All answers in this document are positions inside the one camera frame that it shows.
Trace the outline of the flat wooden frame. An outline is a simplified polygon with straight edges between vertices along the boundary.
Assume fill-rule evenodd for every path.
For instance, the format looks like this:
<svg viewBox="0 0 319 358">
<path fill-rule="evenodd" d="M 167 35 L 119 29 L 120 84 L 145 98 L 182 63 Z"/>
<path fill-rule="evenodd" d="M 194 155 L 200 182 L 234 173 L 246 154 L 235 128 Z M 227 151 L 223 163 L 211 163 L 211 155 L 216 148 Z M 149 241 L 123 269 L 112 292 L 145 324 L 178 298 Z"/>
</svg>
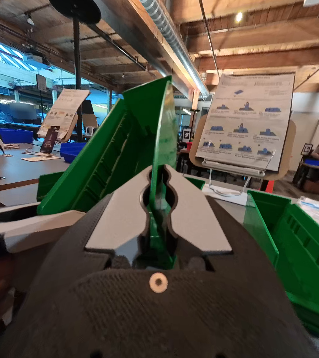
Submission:
<svg viewBox="0 0 319 358">
<path fill-rule="evenodd" d="M 48 155 L 48 156 L 32 156 L 32 157 L 24 157 L 21 159 L 22 161 L 26 161 L 26 162 L 42 162 L 42 161 L 49 161 L 49 160 L 59 160 L 60 157 L 58 156 L 51 156 L 51 155 Z"/>
</svg>

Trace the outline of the green plastic bin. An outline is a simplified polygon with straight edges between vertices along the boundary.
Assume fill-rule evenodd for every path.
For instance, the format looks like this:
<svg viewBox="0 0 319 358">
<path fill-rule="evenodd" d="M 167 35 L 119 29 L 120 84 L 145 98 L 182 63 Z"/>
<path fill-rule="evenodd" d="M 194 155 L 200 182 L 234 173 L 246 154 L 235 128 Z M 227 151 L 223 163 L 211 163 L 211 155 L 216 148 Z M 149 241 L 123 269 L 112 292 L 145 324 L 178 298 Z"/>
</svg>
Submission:
<svg viewBox="0 0 319 358">
<path fill-rule="evenodd" d="M 80 221 L 84 229 L 79 230 L 84 248 L 112 192 L 151 166 L 149 249 L 126 260 L 140 269 L 172 269 L 176 257 L 166 249 L 170 206 L 163 166 L 176 166 L 177 131 L 170 76 L 125 91 L 39 202 L 36 214 L 85 213 L 88 224 Z"/>
<path fill-rule="evenodd" d="M 54 184 L 59 180 L 64 172 L 55 172 L 50 174 L 42 174 L 38 178 L 36 201 L 41 202 L 49 190 L 54 186 Z M 188 182 L 190 182 L 195 188 L 201 190 L 204 188 L 205 180 L 198 177 L 184 177 Z"/>
<path fill-rule="evenodd" d="M 319 224 L 290 198 L 246 194 L 242 226 L 274 266 L 302 324 L 319 336 Z"/>
</svg>

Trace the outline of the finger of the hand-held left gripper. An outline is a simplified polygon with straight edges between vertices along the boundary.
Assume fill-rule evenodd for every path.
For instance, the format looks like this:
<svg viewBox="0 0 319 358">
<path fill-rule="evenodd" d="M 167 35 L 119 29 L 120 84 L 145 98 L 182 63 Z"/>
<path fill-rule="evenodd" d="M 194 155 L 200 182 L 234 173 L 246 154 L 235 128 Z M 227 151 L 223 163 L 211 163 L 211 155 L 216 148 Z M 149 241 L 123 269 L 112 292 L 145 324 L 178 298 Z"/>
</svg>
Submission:
<svg viewBox="0 0 319 358">
<path fill-rule="evenodd" d="M 0 223 L 16 221 L 36 217 L 38 205 L 39 202 L 0 207 Z"/>
<path fill-rule="evenodd" d="M 8 253 L 15 254 L 55 242 L 83 215 L 83 212 L 67 211 L 14 221 L 1 221 L 0 244 L 4 244 Z"/>
</svg>

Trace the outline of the silver air duct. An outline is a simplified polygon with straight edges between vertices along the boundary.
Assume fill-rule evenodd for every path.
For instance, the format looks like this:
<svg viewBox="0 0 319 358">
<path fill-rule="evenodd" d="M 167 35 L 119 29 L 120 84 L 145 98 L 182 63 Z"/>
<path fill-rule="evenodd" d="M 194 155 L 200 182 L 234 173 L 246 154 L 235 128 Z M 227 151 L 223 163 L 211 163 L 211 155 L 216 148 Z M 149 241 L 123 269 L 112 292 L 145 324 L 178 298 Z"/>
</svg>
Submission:
<svg viewBox="0 0 319 358">
<path fill-rule="evenodd" d="M 171 51 L 175 53 L 182 67 L 188 73 L 190 80 L 194 82 L 204 98 L 209 97 L 209 91 L 204 85 L 200 74 L 195 69 L 190 56 L 176 30 L 176 27 L 164 6 L 159 0 L 140 0 L 147 15 L 151 17 L 161 36 L 167 42 Z"/>
</svg>

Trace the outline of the printed instruction sheet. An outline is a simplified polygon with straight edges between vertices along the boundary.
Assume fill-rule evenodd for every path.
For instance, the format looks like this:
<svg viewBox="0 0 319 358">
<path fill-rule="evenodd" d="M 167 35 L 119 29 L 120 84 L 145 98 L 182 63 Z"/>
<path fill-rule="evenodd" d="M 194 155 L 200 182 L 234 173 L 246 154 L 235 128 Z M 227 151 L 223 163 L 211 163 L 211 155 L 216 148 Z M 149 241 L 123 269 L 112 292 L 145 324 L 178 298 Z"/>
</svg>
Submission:
<svg viewBox="0 0 319 358">
<path fill-rule="evenodd" d="M 89 93 L 89 90 L 64 88 L 47 115 L 49 114 L 55 116 L 59 111 L 77 113 L 77 109 Z"/>
<path fill-rule="evenodd" d="M 277 172 L 293 84 L 294 73 L 221 75 L 195 157 Z"/>
</svg>

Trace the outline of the black pole with round top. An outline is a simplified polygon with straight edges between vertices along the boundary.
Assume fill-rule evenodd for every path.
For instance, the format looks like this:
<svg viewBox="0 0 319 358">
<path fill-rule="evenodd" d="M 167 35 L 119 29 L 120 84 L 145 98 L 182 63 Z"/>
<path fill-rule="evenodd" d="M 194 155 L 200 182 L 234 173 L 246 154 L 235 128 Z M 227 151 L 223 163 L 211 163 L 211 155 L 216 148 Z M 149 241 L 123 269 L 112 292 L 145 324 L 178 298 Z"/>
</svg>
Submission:
<svg viewBox="0 0 319 358">
<path fill-rule="evenodd" d="M 72 19 L 72 42 L 74 61 L 76 90 L 80 90 L 80 45 L 79 23 L 95 26 L 101 18 L 100 10 L 93 0 L 49 0 L 49 4 L 62 16 Z"/>
</svg>

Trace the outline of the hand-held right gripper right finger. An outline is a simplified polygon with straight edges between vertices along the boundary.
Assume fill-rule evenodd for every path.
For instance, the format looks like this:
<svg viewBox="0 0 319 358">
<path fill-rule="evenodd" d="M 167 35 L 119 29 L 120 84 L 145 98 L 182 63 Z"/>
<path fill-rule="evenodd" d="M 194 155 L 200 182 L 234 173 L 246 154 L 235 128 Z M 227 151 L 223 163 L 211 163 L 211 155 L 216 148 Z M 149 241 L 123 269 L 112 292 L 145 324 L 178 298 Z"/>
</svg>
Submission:
<svg viewBox="0 0 319 358">
<path fill-rule="evenodd" d="M 163 173 L 167 175 L 165 186 L 170 206 L 166 227 L 176 240 L 176 249 L 188 253 L 193 249 L 203 255 L 232 253 L 232 247 L 201 190 L 169 165 L 163 166 Z"/>
</svg>

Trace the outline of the brown printed packet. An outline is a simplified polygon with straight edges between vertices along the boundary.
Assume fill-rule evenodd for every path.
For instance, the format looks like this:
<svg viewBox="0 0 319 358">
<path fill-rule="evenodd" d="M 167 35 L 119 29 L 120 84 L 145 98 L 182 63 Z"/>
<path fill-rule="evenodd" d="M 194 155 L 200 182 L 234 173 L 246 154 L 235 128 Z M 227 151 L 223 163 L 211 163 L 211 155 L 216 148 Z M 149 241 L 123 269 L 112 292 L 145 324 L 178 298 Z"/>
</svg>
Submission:
<svg viewBox="0 0 319 358">
<path fill-rule="evenodd" d="M 58 138 L 59 126 L 50 126 L 41 145 L 41 154 L 50 154 Z"/>
</svg>

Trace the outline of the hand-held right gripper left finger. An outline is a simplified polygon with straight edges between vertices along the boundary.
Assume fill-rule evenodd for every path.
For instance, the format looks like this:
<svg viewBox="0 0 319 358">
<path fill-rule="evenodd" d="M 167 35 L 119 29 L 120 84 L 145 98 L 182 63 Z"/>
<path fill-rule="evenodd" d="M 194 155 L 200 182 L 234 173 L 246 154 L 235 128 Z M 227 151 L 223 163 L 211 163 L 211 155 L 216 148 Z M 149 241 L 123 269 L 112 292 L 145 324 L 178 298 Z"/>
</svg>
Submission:
<svg viewBox="0 0 319 358">
<path fill-rule="evenodd" d="M 149 249 L 148 166 L 114 190 L 84 248 L 136 259 Z"/>
</svg>

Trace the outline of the white ceiling projector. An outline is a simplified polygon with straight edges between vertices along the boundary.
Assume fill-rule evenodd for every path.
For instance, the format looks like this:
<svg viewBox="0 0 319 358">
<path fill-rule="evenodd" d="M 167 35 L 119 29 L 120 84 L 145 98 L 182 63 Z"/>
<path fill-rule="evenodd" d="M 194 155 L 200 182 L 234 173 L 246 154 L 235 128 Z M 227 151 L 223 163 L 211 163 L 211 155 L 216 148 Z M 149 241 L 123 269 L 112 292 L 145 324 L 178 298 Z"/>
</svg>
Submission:
<svg viewBox="0 0 319 358">
<path fill-rule="evenodd" d="M 47 59 L 44 59 L 41 56 L 35 56 L 31 53 L 24 55 L 22 62 L 26 65 L 35 67 L 36 69 L 48 69 L 50 67 Z"/>
</svg>

